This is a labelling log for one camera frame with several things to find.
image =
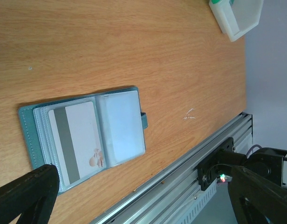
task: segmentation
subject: card holder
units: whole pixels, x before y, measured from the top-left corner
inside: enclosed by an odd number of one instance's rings
[[[71,173],[68,172],[68,175],[66,175],[66,172],[64,172],[64,155],[60,156],[60,150],[58,151],[60,147],[56,147],[56,145],[60,145],[60,139],[57,143],[54,133],[54,129],[57,127],[55,125],[56,120],[51,116],[55,111],[59,110],[65,111],[65,116],[68,117],[68,111],[72,108],[79,108],[79,105],[82,104],[84,106],[93,105],[94,107],[98,130],[97,136],[99,138],[99,141],[96,140],[96,142],[100,142],[101,151],[99,153],[99,147],[93,149],[93,157],[90,160],[88,158],[85,160],[84,152],[80,153],[80,151],[76,150],[77,148],[73,147],[77,166],[80,165],[78,172],[79,174],[83,173],[83,175],[80,175],[80,178],[76,179],[76,181],[69,183],[68,176]],[[69,190],[105,169],[117,166],[145,153],[143,129],[147,127],[147,119],[146,114],[141,112],[138,89],[136,87],[25,106],[19,109],[19,117],[33,168],[45,163],[56,165],[60,176],[59,193]],[[74,116],[70,119],[71,123],[75,123],[75,127],[79,130],[78,124],[75,122],[78,119]],[[79,140],[83,136],[79,132],[77,132],[76,136],[74,143],[83,146],[83,142]],[[91,171],[89,174],[84,172],[84,170],[87,171],[89,169],[88,164],[95,167],[96,163],[100,164],[98,169],[95,168],[95,171]]]

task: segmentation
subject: metal extrusion profile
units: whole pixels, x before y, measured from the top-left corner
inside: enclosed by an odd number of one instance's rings
[[[198,192],[195,167],[226,138],[233,137],[238,145],[251,131],[251,115],[237,116],[91,223],[169,223],[174,211]]]

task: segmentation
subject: wooden table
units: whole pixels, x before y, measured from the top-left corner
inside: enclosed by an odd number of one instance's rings
[[[59,196],[51,223],[90,222],[244,110],[244,40],[205,0],[0,0],[0,186],[31,170],[20,106],[129,85],[146,154]]]

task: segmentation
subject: white scratch mark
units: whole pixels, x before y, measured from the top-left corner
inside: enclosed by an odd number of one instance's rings
[[[184,117],[183,120],[195,119],[195,117],[192,117],[192,116],[189,114],[191,111],[194,111],[194,109],[191,108],[191,109],[187,112],[186,117]]]

